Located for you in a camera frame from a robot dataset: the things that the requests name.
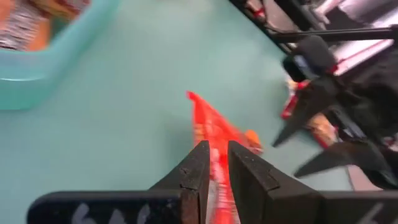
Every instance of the plastic container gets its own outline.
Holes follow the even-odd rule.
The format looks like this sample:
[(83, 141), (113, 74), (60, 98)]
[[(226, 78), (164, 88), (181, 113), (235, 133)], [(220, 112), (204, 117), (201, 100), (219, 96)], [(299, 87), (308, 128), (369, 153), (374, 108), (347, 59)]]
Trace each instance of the plastic container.
[(31, 108), (51, 94), (66, 69), (110, 20), (119, 2), (92, 0), (45, 50), (0, 50), (0, 110)]

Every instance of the red snack package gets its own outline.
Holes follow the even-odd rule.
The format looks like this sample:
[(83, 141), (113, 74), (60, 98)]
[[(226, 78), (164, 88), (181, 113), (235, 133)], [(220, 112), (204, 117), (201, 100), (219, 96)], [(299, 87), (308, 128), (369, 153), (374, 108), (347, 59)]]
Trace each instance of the red snack package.
[[(210, 178), (218, 184), (215, 211), (211, 219), (215, 224), (239, 223), (236, 206), (229, 182), (228, 142), (237, 141), (250, 147), (248, 139), (234, 126), (230, 125), (213, 107), (193, 92), (188, 92), (193, 101), (194, 143), (208, 140), (210, 145)], [(260, 153), (261, 144), (255, 142), (255, 153)]]

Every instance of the robotic claw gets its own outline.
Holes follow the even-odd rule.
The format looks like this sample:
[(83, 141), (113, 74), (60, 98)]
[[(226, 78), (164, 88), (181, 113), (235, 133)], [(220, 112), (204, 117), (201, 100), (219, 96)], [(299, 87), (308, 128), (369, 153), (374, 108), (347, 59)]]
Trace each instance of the robotic claw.
[[(297, 106), (274, 146), (286, 141), (313, 115), (332, 111), (349, 131), (350, 138), (321, 152), (295, 175), (301, 177), (353, 164), (374, 185), (386, 190), (316, 191), (231, 141), (229, 176), (242, 224), (398, 223), (398, 194), (391, 191), (398, 189), (398, 153), (383, 141), (385, 136), (396, 133), (397, 128), (383, 120), (380, 115), (384, 113), (380, 106), (375, 106), (377, 102), (372, 95), (363, 91), (358, 94), (333, 75), (335, 64), (325, 43), (316, 36), (301, 40), (296, 51), (284, 60), (284, 67), (294, 80), (311, 82), (298, 93)], [(379, 87), (393, 88), (380, 83)], [(202, 141), (149, 190), (48, 194), (32, 204), (27, 223), (205, 224), (209, 163), (209, 145)]]

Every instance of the teal table surface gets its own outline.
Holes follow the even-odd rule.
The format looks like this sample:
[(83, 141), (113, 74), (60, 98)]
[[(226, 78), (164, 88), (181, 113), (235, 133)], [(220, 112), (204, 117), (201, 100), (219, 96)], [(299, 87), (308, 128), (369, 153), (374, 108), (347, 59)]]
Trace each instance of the teal table surface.
[[(291, 174), (320, 148), (300, 133), (274, 149), (287, 98), (282, 52), (227, 0), (125, 0), (53, 95), (0, 112), (0, 221), (25, 223), (40, 195), (147, 189), (193, 147), (192, 90)], [(302, 180), (347, 190), (344, 169)]]

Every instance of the metal rod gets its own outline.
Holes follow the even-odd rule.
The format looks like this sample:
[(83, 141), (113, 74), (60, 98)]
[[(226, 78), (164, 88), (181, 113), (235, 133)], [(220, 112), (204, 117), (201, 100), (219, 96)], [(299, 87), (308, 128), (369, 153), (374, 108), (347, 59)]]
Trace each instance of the metal rod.
[(320, 36), (326, 42), (352, 41), (352, 40), (384, 40), (384, 39), (394, 38), (394, 32), (390, 27), (372, 28), (372, 29), (289, 32), (289, 33), (274, 34), (273, 38), (275, 38), (275, 40), (280, 43), (295, 43), (309, 35)]

